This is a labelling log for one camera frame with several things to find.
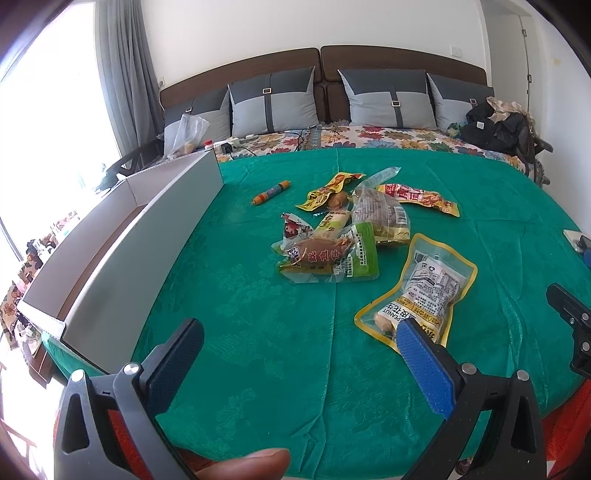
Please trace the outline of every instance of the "green snack package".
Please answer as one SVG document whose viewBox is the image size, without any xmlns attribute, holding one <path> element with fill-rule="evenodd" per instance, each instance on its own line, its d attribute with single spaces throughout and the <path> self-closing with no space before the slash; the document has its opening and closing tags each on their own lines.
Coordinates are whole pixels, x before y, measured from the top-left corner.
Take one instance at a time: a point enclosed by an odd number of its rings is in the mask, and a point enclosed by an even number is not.
<svg viewBox="0 0 591 480">
<path fill-rule="evenodd" d="M 374 280 L 379 277 L 378 251 L 374 227 L 370 222 L 346 227 L 340 238 L 348 236 L 355 243 L 345 258 L 333 265 L 292 264 L 283 260 L 278 265 L 281 275 L 294 283 Z"/>
<path fill-rule="evenodd" d="M 343 235 L 355 241 L 349 254 L 333 266 L 335 277 L 347 280 L 373 280 L 379 277 L 378 251 L 371 222 L 355 223 Z"/>
</svg>

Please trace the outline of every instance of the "black bag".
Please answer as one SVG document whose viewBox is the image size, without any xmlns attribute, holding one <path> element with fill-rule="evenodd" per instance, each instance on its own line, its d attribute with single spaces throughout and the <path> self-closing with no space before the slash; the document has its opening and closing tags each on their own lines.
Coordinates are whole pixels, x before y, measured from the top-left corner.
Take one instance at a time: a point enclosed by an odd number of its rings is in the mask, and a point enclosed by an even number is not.
<svg viewBox="0 0 591 480">
<path fill-rule="evenodd" d="M 493 113 L 495 110 L 488 102 L 476 105 L 466 114 L 468 124 L 460 131 L 461 139 L 484 150 L 516 155 L 528 174 L 530 165 L 535 164 L 535 143 L 527 118 L 514 112 L 506 120 L 494 123 L 489 119 Z"/>
</svg>

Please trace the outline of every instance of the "finger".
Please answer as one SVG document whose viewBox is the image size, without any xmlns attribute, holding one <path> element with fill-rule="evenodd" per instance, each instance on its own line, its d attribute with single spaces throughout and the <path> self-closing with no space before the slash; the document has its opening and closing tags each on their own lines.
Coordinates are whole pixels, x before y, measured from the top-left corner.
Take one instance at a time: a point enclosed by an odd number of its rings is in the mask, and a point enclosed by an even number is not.
<svg viewBox="0 0 591 480">
<path fill-rule="evenodd" d="M 290 462 L 289 450 L 269 448 L 208 466 L 197 472 L 197 477 L 200 480 L 280 480 Z"/>
</svg>

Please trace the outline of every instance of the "gray pillow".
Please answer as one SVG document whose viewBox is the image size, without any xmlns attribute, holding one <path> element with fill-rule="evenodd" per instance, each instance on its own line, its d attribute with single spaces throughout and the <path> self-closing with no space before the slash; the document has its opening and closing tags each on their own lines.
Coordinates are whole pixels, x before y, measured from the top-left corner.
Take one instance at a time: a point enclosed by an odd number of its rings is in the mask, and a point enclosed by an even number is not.
<svg viewBox="0 0 591 480">
<path fill-rule="evenodd" d="M 339 70 L 355 125 L 435 130 L 424 70 Z"/>
<path fill-rule="evenodd" d="M 198 97 L 168 107 L 164 111 L 164 137 L 176 137 L 178 123 L 184 113 L 197 115 L 209 122 L 199 147 L 206 140 L 225 140 L 230 137 L 230 93 L 227 88 L 213 90 Z"/>
<path fill-rule="evenodd" d="M 463 82 L 427 73 L 433 102 L 435 119 L 439 130 L 447 130 L 450 124 L 465 124 L 466 114 L 475 105 L 494 97 L 495 89 L 477 83 Z"/>
<path fill-rule="evenodd" d="M 259 75 L 229 85 L 232 135 L 245 137 L 318 125 L 314 67 Z"/>
</svg>

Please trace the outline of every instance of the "blue gripper pad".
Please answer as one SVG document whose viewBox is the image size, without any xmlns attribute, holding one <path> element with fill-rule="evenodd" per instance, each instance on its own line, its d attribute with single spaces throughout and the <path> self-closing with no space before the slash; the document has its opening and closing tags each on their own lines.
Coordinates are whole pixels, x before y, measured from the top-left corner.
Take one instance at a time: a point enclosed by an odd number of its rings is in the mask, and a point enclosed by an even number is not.
<svg viewBox="0 0 591 480">
<path fill-rule="evenodd" d="M 452 379 L 410 322 L 398 324 L 396 345 L 431 409 L 447 420 L 456 404 Z"/>
<path fill-rule="evenodd" d="M 154 359 L 159 362 L 148 380 L 144 405 L 152 418 L 168 410 L 203 346 L 201 323 L 194 320 L 179 335 L 183 327 L 185 325 L 181 325 L 167 343 L 153 350 Z"/>
</svg>

